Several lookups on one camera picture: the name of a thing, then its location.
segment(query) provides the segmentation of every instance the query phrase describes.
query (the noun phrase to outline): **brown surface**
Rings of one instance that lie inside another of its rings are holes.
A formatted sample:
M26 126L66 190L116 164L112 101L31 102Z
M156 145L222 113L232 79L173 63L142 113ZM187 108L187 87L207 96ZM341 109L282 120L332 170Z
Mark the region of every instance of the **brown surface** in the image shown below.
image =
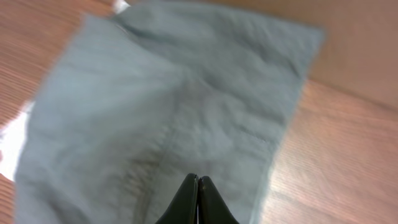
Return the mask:
M398 108L398 1L208 1L324 27L326 44L311 77Z
M272 176L264 223L398 223L398 114L310 82Z
M0 0L0 126L31 99L81 12L107 14L111 0Z
M308 18L323 16L325 3L308 1L286 7L312 9ZM32 96L78 26L79 12L103 14L107 5L99 0L0 0L0 122ZM326 63L336 57L327 54L332 43L314 71L323 65L336 72ZM345 60L330 61L341 69ZM264 223L398 223L397 122L392 111L310 82L276 162ZM12 223L9 186L0 178L0 223L6 224Z
M0 223L11 224L14 209L14 187L12 182L0 174Z

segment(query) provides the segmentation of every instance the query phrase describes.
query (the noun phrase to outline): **gray fabric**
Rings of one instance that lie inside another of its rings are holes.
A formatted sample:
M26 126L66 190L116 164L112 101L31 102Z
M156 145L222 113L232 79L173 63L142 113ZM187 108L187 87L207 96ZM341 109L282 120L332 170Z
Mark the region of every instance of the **gray fabric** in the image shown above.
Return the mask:
M257 223L321 39L209 4L85 16L37 95L16 223L152 224L190 172L213 179L240 223Z

